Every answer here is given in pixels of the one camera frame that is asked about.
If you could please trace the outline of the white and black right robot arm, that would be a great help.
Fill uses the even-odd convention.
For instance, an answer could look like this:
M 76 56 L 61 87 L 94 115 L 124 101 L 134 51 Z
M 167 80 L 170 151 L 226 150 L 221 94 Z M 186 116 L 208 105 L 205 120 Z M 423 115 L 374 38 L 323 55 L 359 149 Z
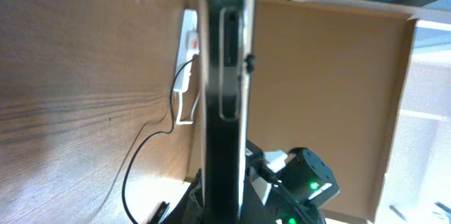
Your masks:
M 339 191 L 333 171 L 312 150 L 263 151 L 247 141 L 241 223 L 325 223 L 321 207 Z

